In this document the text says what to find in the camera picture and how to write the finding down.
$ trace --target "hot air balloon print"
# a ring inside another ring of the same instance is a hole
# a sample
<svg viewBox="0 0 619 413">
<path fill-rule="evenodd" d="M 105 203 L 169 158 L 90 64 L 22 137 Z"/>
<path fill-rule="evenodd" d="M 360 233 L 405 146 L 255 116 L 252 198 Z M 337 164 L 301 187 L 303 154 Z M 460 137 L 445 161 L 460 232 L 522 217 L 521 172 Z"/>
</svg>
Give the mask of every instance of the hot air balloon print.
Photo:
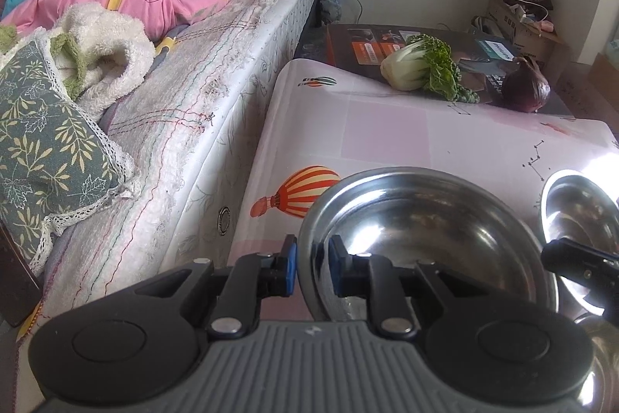
<svg viewBox="0 0 619 413">
<path fill-rule="evenodd" d="M 311 86 L 312 88 L 315 88 L 318 86 L 334 86 L 335 84 L 337 84 L 337 81 L 335 81 L 333 78 L 322 76 L 319 78 L 305 78 L 303 81 L 301 81 L 296 86 L 307 85 L 307 86 Z"/>
<path fill-rule="evenodd" d="M 250 215 L 258 217 L 274 208 L 302 219 L 318 197 L 339 180 L 340 176 L 325 166 L 302 168 L 286 179 L 273 196 L 260 198 L 251 207 Z"/>
</svg>

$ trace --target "onion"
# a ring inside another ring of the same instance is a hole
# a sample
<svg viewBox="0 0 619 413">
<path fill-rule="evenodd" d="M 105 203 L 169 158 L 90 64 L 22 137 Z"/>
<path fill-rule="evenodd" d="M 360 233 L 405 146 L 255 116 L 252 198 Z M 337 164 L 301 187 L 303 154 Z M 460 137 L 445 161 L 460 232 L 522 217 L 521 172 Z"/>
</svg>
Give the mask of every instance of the onion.
<svg viewBox="0 0 619 413">
<path fill-rule="evenodd" d="M 503 101 L 510 109 L 534 113 L 548 102 L 550 85 L 533 59 L 517 57 L 514 62 L 518 69 L 503 80 Z"/>
</svg>

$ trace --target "small metal bowl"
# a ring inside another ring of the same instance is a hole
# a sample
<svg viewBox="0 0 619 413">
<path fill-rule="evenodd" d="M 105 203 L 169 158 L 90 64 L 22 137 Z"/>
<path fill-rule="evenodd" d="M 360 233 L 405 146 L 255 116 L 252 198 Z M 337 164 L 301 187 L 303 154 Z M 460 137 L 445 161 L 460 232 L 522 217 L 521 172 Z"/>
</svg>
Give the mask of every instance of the small metal bowl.
<svg viewBox="0 0 619 413">
<path fill-rule="evenodd" d="M 546 242 L 569 238 L 599 251 L 619 252 L 619 209 L 611 197 L 580 172 L 561 170 L 544 185 L 540 218 Z M 587 301 L 589 289 L 561 277 L 570 294 L 585 310 L 601 315 L 604 309 Z"/>
<path fill-rule="evenodd" d="M 601 317 L 576 320 L 593 342 L 593 367 L 578 401 L 593 413 L 619 410 L 619 329 Z"/>
<path fill-rule="evenodd" d="M 544 271 L 541 245 L 491 193 L 449 174 L 395 167 L 362 172 L 332 186 L 303 220 L 298 275 L 317 320 L 364 318 L 364 303 L 333 294 L 320 250 L 340 235 L 350 254 L 370 252 L 395 266 L 436 261 L 552 310 L 554 275 Z"/>
</svg>

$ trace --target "white bed sheet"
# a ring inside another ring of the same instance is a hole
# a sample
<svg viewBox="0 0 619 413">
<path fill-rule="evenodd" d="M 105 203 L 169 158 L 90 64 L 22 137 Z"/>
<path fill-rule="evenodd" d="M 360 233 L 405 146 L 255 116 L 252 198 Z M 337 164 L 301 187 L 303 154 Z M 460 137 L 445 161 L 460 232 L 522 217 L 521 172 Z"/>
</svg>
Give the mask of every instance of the white bed sheet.
<svg viewBox="0 0 619 413">
<path fill-rule="evenodd" d="M 141 190 L 58 243 L 39 312 L 18 341 L 16 411 L 42 400 L 27 348 L 45 320 L 197 255 L 225 264 L 275 79 L 313 1 L 231 0 L 183 32 L 117 108 L 108 134 L 134 157 Z"/>
</svg>

